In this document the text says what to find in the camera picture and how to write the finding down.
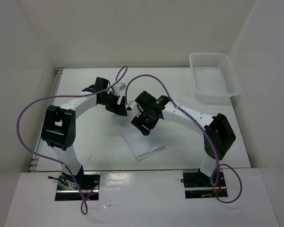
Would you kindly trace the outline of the white skirt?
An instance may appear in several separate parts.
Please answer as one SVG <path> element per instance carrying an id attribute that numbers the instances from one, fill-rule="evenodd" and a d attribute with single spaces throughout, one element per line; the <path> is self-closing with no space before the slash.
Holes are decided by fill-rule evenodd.
<path id="1" fill-rule="evenodd" d="M 129 113 L 127 116 L 113 115 L 111 119 L 119 134 L 125 140 L 134 158 L 139 162 L 163 150 L 165 145 L 156 131 L 152 131 L 148 136 L 143 136 L 142 133 L 131 124 L 134 117 L 134 114 Z"/>

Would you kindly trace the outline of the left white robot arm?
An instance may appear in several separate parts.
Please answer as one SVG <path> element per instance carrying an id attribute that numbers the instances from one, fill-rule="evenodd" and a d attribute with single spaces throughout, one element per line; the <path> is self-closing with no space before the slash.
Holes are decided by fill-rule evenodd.
<path id="1" fill-rule="evenodd" d="M 88 109 L 103 105 L 105 109 L 127 116 L 125 97 L 120 92 L 125 90 L 125 83 L 116 83 L 109 90 L 109 80 L 96 78 L 95 84 L 82 90 L 79 97 L 60 106 L 50 105 L 45 113 L 41 139 L 50 146 L 63 162 L 63 180 L 74 189 L 81 188 L 85 183 L 83 166 L 79 163 L 73 143 L 76 137 L 76 120 Z"/>

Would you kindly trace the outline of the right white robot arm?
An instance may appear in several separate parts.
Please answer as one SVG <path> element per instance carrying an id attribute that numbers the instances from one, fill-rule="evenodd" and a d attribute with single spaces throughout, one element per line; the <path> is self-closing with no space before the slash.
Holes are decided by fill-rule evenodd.
<path id="1" fill-rule="evenodd" d="M 155 98 L 146 91 L 127 103 L 126 109 L 133 112 L 131 124 L 144 136 L 150 134 L 159 120 L 167 120 L 185 126 L 203 137 L 205 157 L 199 169 L 198 181 L 203 186 L 218 184 L 220 161 L 236 140 L 225 115 L 197 112 L 176 103 L 168 96 Z"/>

